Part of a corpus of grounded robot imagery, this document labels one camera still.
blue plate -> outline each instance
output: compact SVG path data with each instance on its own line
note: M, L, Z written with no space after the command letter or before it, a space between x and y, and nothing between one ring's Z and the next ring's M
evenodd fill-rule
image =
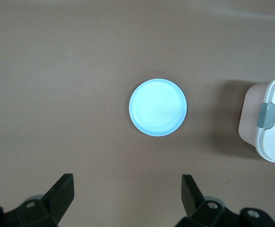
M177 130L187 113L182 90L166 79L151 79L133 92L129 113L134 125L150 136L165 136Z

beige surface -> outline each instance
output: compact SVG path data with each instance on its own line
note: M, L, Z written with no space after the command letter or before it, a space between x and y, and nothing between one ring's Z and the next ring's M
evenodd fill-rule
M173 134L132 124L133 90L181 87ZM73 173L61 227L172 227L182 174L275 219L275 164L239 138L245 92L275 78L275 0L0 0L0 205Z

